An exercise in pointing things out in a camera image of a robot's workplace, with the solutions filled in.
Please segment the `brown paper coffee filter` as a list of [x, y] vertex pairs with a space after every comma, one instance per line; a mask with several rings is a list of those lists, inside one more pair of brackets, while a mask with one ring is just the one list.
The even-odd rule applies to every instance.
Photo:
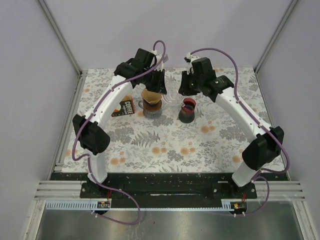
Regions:
[[141, 97], [150, 105], [156, 105], [161, 99], [162, 94], [148, 91], [146, 88], [141, 92]]

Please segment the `clear plastic dripper cone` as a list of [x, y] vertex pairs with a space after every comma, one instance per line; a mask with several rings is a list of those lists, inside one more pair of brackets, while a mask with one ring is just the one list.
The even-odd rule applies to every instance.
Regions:
[[167, 90], [167, 94], [162, 95], [163, 101], [171, 106], [180, 105], [184, 99], [179, 93], [179, 88], [181, 86], [181, 81], [176, 80], [174, 77], [165, 79], [165, 87]]

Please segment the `dark grey red-rimmed cup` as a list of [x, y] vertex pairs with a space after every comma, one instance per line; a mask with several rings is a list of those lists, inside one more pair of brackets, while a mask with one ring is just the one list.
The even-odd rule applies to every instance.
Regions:
[[196, 102], [193, 98], [187, 97], [181, 103], [178, 119], [185, 124], [189, 124], [195, 119]]

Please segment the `grey glass carafe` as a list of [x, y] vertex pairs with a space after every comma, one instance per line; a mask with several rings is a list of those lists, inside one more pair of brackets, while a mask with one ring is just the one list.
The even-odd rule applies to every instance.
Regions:
[[162, 101], [160, 100], [155, 105], [150, 105], [144, 100], [138, 102], [138, 106], [143, 109], [143, 115], [147, 119], [157, 119], [162, 115]]

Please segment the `orange coffee filter box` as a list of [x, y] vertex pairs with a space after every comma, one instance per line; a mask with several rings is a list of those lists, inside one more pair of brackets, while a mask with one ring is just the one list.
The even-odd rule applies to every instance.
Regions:
[[111, 114], [112, 117], [120, 117], [126, 115], [132, 115], [136, 111], [134, 105], [134, 99], [131, 93], [127, 94], [118, 104], [116, 109]]

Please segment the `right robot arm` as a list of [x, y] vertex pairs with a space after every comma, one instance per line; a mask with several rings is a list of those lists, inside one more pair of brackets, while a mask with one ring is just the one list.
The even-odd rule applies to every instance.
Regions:
[[281, 154], [279, 145], [283, 142], [284, 131], [281, 127], [272, 127], [260, 119], [235, 94], [232, 81], [225, 75], [216, 75], [209, 58], [188, 54], [184, 60], [189, 66], [181, 73], [179, 94], [194, 96], [201, 93], [210, 98], [229, 114], [249, 142], [242, 152], [243, 162], [232, 174], [233, 182], [227, 186], [228, 194], [239, 198], [246, 191], [245, 185], [254, 179], [258, 171]]

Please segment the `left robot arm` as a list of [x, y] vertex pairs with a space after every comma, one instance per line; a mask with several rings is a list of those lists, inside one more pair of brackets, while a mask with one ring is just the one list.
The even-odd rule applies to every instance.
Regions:
[[98, 198], [106, 196], [109, 191], [104, 182], [108, 176], [104, 152], [111, 139], [105, 127], [118, 104], [135, 86], [143, 84], [149, 92], [167, 94], [165, 59], [165, 53], [138, 49], [133, 58], [116, 67], [110, 84], [97, 102], [84, 115], [76, 114], [72, 119], [75, 142], [90, 158], [88, 178], [93, 182], [91, 192]]

